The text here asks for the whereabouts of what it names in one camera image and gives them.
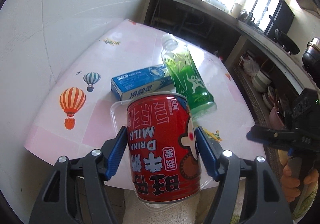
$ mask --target hand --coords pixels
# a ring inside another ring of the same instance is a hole
[[[300,185],[298,178],[291,177],[292,172],[288,165],[283,168],[283,176],[281,177],[282,191],[284,192],[287,202],[292,202],[296,197],[300,195],[300,190],[297,188]],[[311,173],[303,180],[304,184],[309,184],[305,198],[309,197],[310,194],[316,187],[316,183],[319,178],[317,169],[313,169]]]

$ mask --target hot air balloon print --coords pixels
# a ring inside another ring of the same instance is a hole
[[[67,118],[64,121],[66,129],[73,129],[75,126],[76,120],[73,118],[73,115],[82,108],[85,99],[84,91],[77,87],[71,87],[61,93],[60,106],[67,114]]]
[[[92,92],[93,91],[93,84],[98,82],[100,80],[100,78],[101,78],[100,74],[98,74],[96,72],[87,73],[83,77],[84,82],[88,85],[88,87],[87,87],[87,91],[88,92]]]

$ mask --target plastic bag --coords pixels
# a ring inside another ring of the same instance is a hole
[[[260,70],[260,67],[250,56],[248,56],[248,58],[249,59],[246,60],[241,57],[243,60],[243,70],[247,75],[253,78]]]

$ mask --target blue striped balloon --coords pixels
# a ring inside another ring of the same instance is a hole
[[[86,84],[88,84],[87,91],[92,92],[93,91],[93,84],[97,83],[100,80],[101,76],[100,74],[96,72],[90,72],[84,75],[83,80]]]

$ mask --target bowl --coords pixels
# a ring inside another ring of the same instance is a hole
[[[281,118],[278,116],[276,108],[273,107],[269,114],[269,120],[271,127],[276,130],[280,130],[284,128],[284,124]]]
[[[260,81],[262,81],[264,84],[267,86],[271,84],[272,80],[270,79],[269,76],[267,76],[261,69],[257,73],[257,77],[259,78]]]
[[[271,100],[269,99],[268,97],[268,94],[266,92],[264,92],[262,94],[262,99],[263,99],[263,102],[264,104],[266,105],[266,107],[269,109],[269,110],[272,110],[273,108],[273,103],[271,102]]]
[[[253,88],[258,92],[265,92],[267,90],[267,85],[257,79],[257,76],[253,77],[252,79]]]
[[[269,97],[269,100],[272,102],[272,103],[276,103],[276,97],[274,96],[273,94],[273,87],[272,86],[268,86],[268,97]]]

